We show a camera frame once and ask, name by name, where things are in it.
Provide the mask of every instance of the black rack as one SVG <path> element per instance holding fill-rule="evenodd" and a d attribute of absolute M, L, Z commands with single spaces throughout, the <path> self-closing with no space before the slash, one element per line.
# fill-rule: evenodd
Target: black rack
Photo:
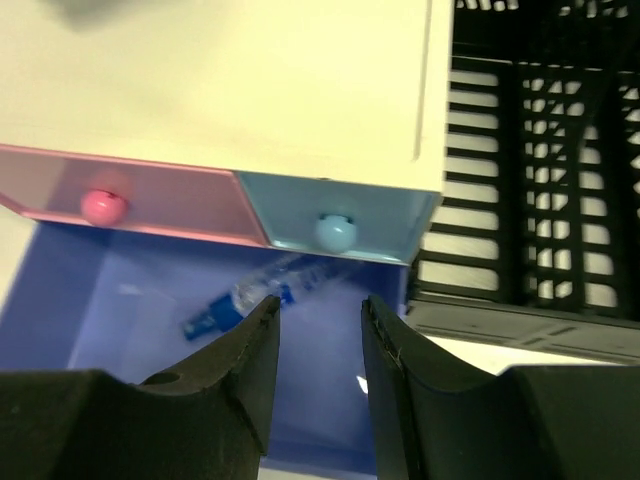
<path fill-rule="evenodd" d="M 495 151 L 450 146 L 450 159 L 491 162 L 495 176 L 448 171 L 491 187 L 497 202 L 448 197 L 488 212 L 497 229 L 438 222 L 431 235 L 491 240 L 493 258 L 421 250 L 408 321 L 440 336 L 640 363 L 640 1 L 459 0 L 452 70 L 495 84 L 497 128 L 450 121 L 449 133 Z M 490 271 L 495 288 L 431 279 L 429 265 Z"/>

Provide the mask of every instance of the pink knob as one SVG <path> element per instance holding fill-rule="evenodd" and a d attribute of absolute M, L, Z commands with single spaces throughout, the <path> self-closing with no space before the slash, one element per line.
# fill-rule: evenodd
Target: pink knob
<path fill-rule="evenodd" d="M 82 215 L 96 227 L 112 227 L 127 214 L 127 201 L 113 193 L 91 190 L 82 198 Z"/>

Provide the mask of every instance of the pink drawer front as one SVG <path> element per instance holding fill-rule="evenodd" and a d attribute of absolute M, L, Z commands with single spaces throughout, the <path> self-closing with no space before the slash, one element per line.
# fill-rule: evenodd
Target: pink drawer front
<path fill-rule="evenodd" d="M 118 229 L 266 245 L 233 172 L 0 150 L 0 203 L 22 215 L 86 224 L 83 199 L 96 191 L 126 202 L 126 213 L 114 225 Z"/>

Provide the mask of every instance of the blue drawer front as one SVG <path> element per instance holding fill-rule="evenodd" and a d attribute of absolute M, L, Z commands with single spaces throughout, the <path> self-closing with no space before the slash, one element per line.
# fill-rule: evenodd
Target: blue drawer front
<path fill-rule="evenodd" d="M 0 318 L 0 369 L 101 368 L 138 383 L 215 336 L 184 340 L 187 315 L 272 249 L 43 224 Z M 375 474 L 360 309 L 404 301 L 407 269 L 368 263 L 282 312 L 267 465 L 330 478 Z"/>
<path fill-rule="evenodd" d="M 328 180 L 239 174 L 271 243 L 313 253 L 340 253 L 372 261 L 409 263 L 439 195 Z M 327 216 L 348 219 L 353 245 L 331 251 L 319 238 Z"/>

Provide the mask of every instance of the clear bottle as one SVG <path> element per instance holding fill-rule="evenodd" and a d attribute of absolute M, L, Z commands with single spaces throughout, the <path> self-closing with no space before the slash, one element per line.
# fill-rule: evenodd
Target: clear bottle
<path fill-rule="evenodd" d="M 286 254 L 254 270 L 228 293 L 182 324 L 187 340 L 213 330 L 226 332 L 240 323 L 266 296 L 280 297 L 281 309 L 304 301 L 329 283 L 344 279 L 362 262 L 299 253 Z"/>

